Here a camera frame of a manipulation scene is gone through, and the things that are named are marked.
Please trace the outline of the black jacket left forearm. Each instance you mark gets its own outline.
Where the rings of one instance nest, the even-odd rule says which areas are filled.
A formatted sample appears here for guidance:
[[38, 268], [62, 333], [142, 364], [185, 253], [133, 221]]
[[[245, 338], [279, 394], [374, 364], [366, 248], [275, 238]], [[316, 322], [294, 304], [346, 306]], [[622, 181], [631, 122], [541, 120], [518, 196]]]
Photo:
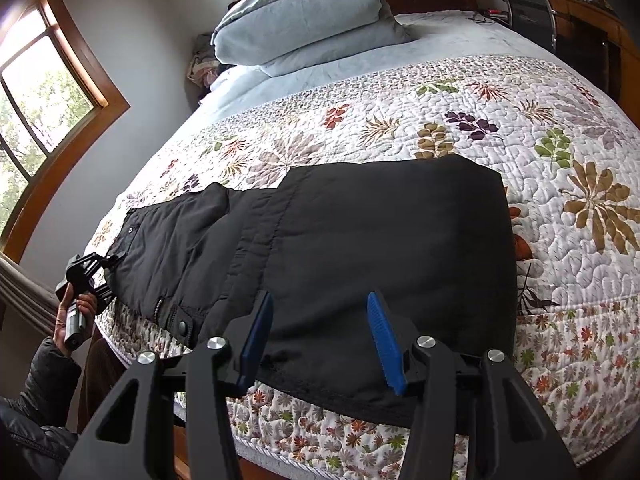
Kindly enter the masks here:
[[32, 357], [20, 394], [1, 399], [1, 477], [56, 479], [78, 435], [66, 428], [81, 367], [51, 337]]

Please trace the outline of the person's left hand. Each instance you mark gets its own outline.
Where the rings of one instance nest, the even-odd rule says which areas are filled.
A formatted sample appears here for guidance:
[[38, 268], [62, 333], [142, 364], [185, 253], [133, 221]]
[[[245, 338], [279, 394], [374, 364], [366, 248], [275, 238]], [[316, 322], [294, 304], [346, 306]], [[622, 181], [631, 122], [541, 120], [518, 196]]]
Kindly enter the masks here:
[[72, 284], [67, 284], [63, 299], [58, 304], [53, 342], [64, 356], [84, 343], [93, 331], [93, 321], [98, 310], [98, 300], [90, 292], [75, 295]]

